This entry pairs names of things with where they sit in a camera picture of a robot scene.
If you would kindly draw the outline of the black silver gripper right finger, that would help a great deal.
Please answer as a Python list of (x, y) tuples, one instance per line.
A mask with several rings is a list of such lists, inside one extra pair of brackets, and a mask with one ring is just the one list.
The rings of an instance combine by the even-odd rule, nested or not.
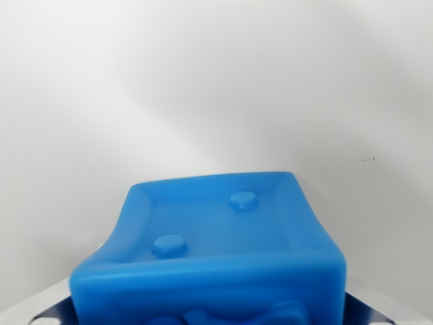
[(432, 324), (432, 320), (374, 290), (346, 290), (343, 324)]

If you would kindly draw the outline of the black silver gripper left finger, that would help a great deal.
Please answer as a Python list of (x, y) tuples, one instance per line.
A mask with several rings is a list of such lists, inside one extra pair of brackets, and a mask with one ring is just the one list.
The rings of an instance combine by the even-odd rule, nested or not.
[(39, 318), (53, 318), (58, 324), (78, 324), (69, 278), (1, 312), (1, 324), (32, 324)]

